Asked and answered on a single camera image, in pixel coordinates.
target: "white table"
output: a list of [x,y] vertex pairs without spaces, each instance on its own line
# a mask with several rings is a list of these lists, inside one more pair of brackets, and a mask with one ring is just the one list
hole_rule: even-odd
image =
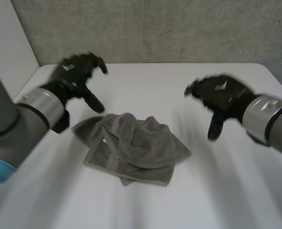
[[[21,93],[44,83],[37,70]],[[108,64],[88,86],[106,113],[153,115],[192,151],[167,187],[133,183],[86,167],[87,148],[67,129],[50,131],[18,172],[0,185],[0,229],[282,229],[282,155],[256,145],[236,121],[207,141],[212,114],[184,98],[196,77],[231,73],[258,93],[282,97],[282,86],[252,63]],[[68,104],[71,126],[97,115],[83,100]]]

